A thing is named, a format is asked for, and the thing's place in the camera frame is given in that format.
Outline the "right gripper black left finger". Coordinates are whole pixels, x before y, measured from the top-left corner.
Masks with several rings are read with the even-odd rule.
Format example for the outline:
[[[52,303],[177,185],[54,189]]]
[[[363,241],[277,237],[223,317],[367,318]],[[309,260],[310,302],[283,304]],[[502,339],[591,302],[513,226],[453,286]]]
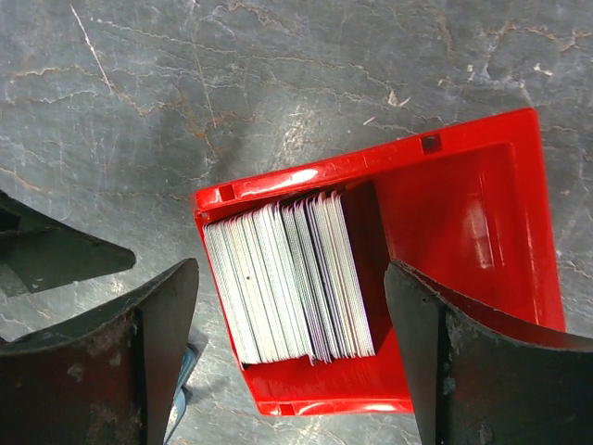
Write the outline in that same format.
[[[198,286],[198,264],[185,259],[2,344],[2,443],[163,443]]]

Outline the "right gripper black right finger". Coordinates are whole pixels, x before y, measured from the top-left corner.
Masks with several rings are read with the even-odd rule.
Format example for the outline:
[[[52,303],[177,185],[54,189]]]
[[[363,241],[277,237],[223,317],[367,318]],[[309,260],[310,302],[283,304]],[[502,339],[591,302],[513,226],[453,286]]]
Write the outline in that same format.
[[[403,261],[385,295],[424,444],[588,444],[592,341],[533,324]]]

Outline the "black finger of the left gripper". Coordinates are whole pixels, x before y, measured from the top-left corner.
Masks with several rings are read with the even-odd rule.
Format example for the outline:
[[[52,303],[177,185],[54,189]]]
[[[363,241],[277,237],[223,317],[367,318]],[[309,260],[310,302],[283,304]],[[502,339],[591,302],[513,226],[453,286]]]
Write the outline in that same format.
[[[33,294],[131,269],[134,253],[1,194],[1,292]]]

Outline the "blue leather card holder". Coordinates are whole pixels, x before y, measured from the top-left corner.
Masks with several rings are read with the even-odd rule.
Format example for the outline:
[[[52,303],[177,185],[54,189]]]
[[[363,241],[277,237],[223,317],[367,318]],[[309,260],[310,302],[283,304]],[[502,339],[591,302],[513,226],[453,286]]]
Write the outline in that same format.
[[[207,344],[208,339],[202,337],[199,342],[188,342],[185,346],[180,373],[177,378],[170,407],[169,420],[163,441],[164,444],[170,443],[171,437],[183,419],[189,400],[189,380]]]

